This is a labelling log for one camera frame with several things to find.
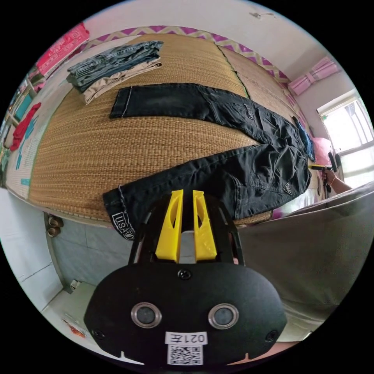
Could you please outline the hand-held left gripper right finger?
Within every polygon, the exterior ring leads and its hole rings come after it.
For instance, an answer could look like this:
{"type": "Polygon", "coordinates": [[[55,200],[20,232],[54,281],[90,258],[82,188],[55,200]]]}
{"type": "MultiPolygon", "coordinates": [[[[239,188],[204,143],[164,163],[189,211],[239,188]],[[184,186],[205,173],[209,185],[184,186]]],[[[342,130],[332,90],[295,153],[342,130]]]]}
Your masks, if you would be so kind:
{"type": "Polygon", "coordinates": [[[217,257],[217,250],[204,192],[194,190],[192,199],[195,260],[214,261],[217,257]]]}

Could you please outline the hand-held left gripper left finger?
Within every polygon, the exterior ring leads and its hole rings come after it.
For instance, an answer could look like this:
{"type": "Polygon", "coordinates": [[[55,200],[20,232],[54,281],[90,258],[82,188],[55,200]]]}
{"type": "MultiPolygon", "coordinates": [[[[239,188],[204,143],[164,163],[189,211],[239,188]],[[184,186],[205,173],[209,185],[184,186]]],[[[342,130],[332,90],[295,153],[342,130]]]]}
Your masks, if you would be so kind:
{"type": "Polygon", "coordinates": [[[173,191],[166,207],[155,255],[161,261],[179,261],[182,236],[183,190],[173,191]]]}

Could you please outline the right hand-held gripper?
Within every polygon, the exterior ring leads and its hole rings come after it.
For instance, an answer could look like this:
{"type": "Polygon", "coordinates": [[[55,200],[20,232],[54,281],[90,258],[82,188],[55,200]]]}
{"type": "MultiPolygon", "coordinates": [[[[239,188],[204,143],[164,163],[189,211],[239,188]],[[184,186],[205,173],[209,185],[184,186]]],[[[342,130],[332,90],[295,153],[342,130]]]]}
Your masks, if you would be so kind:
{"type": "Polygon", "coordinates": [[[330,170],[334,173],[337,173],[339,167],[341,166],[341,160],[340,160],[339,154],[335,155],[333,152],[329,152],[328,160],[329,160],[329,164],[327,167],[321,166],[321,165],[311,165],[310,169],[316,170],[316,171],[330,170]]]}

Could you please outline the person's right hand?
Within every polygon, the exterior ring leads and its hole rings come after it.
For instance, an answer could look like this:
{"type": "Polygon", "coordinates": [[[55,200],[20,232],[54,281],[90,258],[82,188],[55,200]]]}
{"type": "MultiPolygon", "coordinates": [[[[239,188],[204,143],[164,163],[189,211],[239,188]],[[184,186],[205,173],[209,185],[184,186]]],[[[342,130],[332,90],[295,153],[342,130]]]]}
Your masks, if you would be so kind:
{"type": "Polygon", "coordinates": [[[324,180],[325,184],[329,187],[332,187],[333,182],[336,180],[337,176],[332,170],[324,169],[321,172],[322,179],[324,180]]]}

